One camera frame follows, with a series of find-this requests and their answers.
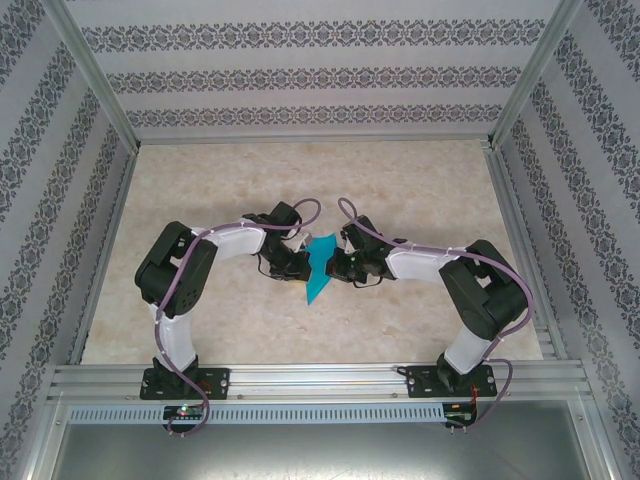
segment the mounting plate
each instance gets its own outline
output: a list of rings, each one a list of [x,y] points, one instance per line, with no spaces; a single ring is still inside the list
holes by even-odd
[[[229,392],[230,370],[228,368],[198,368],[196,383],[204,387],[209,400],[226,400]],[[158,371],[155,368],[147,368],[142,377],[140,387],[142,400],[198,400],[200,395],[193,389],[185,395],[182,385],[179,387],[167,387],[161,385]]]
[[[436,365],[414,365],[399,367],[398,373],[406,377],[409,398],[445,398],[471,397],[471,387],[478,389],[478,397],[495,397],[498,394],[493,368],[490,365],[480,365],[469,376],[467,382],[460,385],[451,393],[438,379]]]

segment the perforated metal strip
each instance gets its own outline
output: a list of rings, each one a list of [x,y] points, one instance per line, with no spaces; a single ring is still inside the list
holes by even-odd
[[[77,405],[70,425],[147,425],[162,423],[163,405]],[[208,423],[242,424],[328,424],[443,422],[441,403],[374,405],[214,405]],[[195,420],[177,420],[195,424]]]

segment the enclosure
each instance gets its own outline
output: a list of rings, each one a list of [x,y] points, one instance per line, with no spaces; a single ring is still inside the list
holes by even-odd
[[[640,478],[637,8],[3,1],[0,478]],[[469,396],[398,374],[457,338],[442,285],[333,279],[308,304],[244,255],[193,310],[224,398],[194,438],[161,428],[184,401],[141,397],[138,266],[169,222],[305,197],[314,239],[347,197],[522,276],[535,314],[491,355],[513,379],[487,363],[482,426],[443,428]]]

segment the wallpaper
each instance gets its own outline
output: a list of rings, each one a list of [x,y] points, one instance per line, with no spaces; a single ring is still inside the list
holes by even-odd
[[[557,0],[68,5],[153,140],[486,135]]]
[[[0,479],[67,363],[130,161],[41,5],[0,6]]]
[[[585,2],[502,145],[623,478],[640,478],[639,23],[632,2]]]

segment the metal rail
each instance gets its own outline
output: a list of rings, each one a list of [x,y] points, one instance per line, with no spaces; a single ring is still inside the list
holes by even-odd
[[[400,365],[225,366],[231,369],[228,399],[213,403],[442,403],[466,400],[410,399],[405,378],[395,372]],[[145,368],[148,367],[59,366],[56,368],[47,402],[65,405],[148,404],[148,401],[140,400],[138,396]],[[493,365],[493,368],[500,389],[507,377],[507,368],[498,364]],[[579,360],[520,361],[514,362],[514,370],[513,381],[504,401],[592,398],[591,388]]]

